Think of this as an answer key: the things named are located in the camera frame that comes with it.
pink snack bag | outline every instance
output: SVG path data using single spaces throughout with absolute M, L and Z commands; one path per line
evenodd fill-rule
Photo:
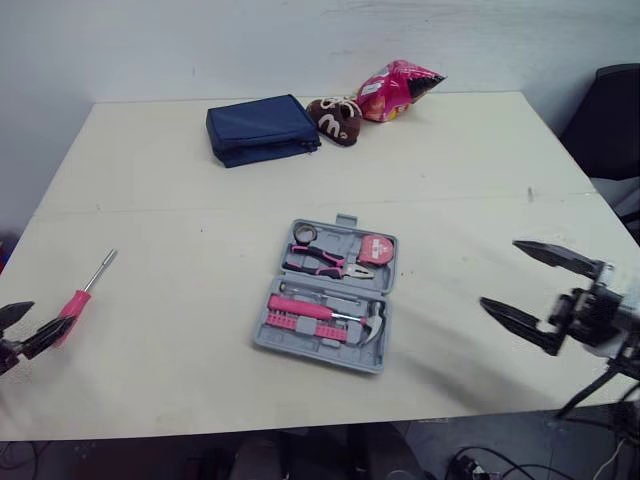
M 364 118 L 388 122 L 444 79 L 406 60 L 394 60 L 362 84 L 356 103 Z

pink hand tool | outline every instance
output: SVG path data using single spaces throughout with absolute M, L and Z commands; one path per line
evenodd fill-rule
M 287 330 L 295 330 L 298 319 L 282 313 L 269 313 L 267 315 L 267 324 L 274 327 L 286 328 Z M 347 331 L 344 328 L 327 327 L 325 325 L 316 326 L 313 333 L 316 337 L 330 338 L 339 342 L 347 341 Z
M 329 307 L 325 307 L 323 305 L 292 300 L 279 295 L 271 295 L 268 306 L 270 310 L 279 310 L 281 312 L 293 313 L 294 315 L 304 315 L 307 317 L 317 318 L 319 320 L 352 320 L 359 322 L 371 329 L 369 335 L 364 341 L 364 343 L 367 343 L 378 334 L 382 327 L 383 319 L 379 314 L 380 302 L 374 303 L 378 304 L 378 306 L 374 309 L 374 314 L 371 317 L 352 317 L 350 315 L 342 315 L 341 313 L 335 313 Z
M 56 346 L 61 345 L 62 342 L 64 342 L 64 340 L 67 338 L 67 335 L 69 335 L 69 333 L 71 332 L 71 328 L 73 328 L 75 323 L 78 321 L 78 318 L 82 313 L 82 310 L 84 310 L 84 306 L 91 299 L 91 294 L 89 292 L 95 285 L 98 278 L 100 278 L 100 275 L 102 275 L 102 272 L 105 270 L 105 268 L 109 266 L 109 264 L 113 260 L 113 257 L 116 256 L 116 253 L 118 253 L 117 250 L 111 250 L 105 257 L 105 259 L 102 261 L 100 266 L 98 267 L 98 270 L 96 271 L 96 273 L 93 274 L 93 277 L 91 277 L 91 280 L 89 280 L 89 283 L 87 283 L 82 290 L 76 290 L 76 293 L 73 295 L 71 300 L 69 300 L 67 304 L 64 307 L 62 307 L 62 310 L 58 314 L 58 318 L 74 317 L 74 320 L 73 320 L 73 324 L 64 334 L 64 336 L 59 338 L 58 341 L 54 343 L 54 345 Z
M 309 275 L 324 275 L 327 277 L 340 279 L 345 275 L 355 278 L 373 278 L 374 274 L 362 265 L 357 263 L 346 263 L 344 257 L 340 255 L 334 255 L 333 253 L 325 252 L 317 247 L 307 247 L 305 245 L 291 245 L 291 253 L 299 255 L 305 255 L 308 257 L 317 258 L 324 263 L 330 265 L 329 267 L 312 268 L 304 267 L 301 264 L 285 262 L 283 265 L 287 270 L 293 270 L 294 272 L 304 272 Z
M 393 259 L 393 242 L 381 235 L 362 237 L 358 261 L 369 265 L 386 265 Z

pliers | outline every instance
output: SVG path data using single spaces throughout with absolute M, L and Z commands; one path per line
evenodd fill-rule
M 324 275 L 327 277 L 341 279 L 349 276 L 354 278 L 373 278 L 375 275 L 369 269 L 357 263 L 346 263 L 344 257 L 325 252 L 318 247 L 308 247 L 304 245 L 291 245 L 291 253 L 317 258 L 330 265 L 328 267 L 304 267 L 302 264 L 286 262 L 283 267 L 294 272 L 308 273 L 309 275 Z

hammer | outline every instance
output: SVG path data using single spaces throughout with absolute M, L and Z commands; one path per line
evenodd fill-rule
M 373 340 L 382 328 L 383 319 L 380 316 L 380 302 L 373 302 L 371 307 L 373 315 L 370 317 L 352 317 L 351 315 L 343 315 L 341 313 L 335 313 L 329 307 L 325 307 L 323 305 L 301 302 L 300 300 L 293 300 L 281 297 L 280 295 L 271 295 L 268 307 L 270 310 L 293 313 L 294 315 L 304 315 L 307 317 L 317 318 L 319 320 L 351 320 L 359 322 L 370 329 L 369 335 L 364 342 L 362 342 L 363 345 Z

pink screwdriver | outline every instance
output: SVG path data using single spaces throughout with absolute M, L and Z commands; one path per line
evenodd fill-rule
M 89 283 L 87 283 L 82 290 L 76 290 L 76 293 L 73 295 L 73 298 L 71 298 L 71 300 L 67 302 L 67 304 L 62 308 L 62 310 L 60 310 L 60 313 L 58 314 L 58 318 L 75 317 L 73 319 L 73 324 L 71 325 L 71 328 L 73 328 L 75 323 L 78 321 L 78 318 L 80 318 L 80 314 L 82 313 L 82 310 L 84 310 L 84 306 L 87 304 L 87 302 L 91 298 L 91 294 L 89 292 L 91 291 L 93 286 L 96 284 L 96 282 L 100 278 L 100 275 L 102 275 L 102 272 L 104 272 L 104 270 L 109 266 L 111 261 L 114 259 L 114 257 L 116 256 L 116 253 L 118 253 L 118 251 L 112 249 L 107 254 L 107 256 L 104 258 L 104 260 L 98 267 L 98 270 L 96 271 L 96 273 L 94 273 L 93 277 L 91 277 L 91 280 L 89 280 Z M 56 341 L 56 343 L 54 343 L 55 346 L 60 346 L 62 342 L 64 342 L 64 340 L 67 338 L 67 335 L 69 335 L 69 332 L 71 332 L 71 328 L 67 330 L 67 333 L 63 337 L 60 337 Z

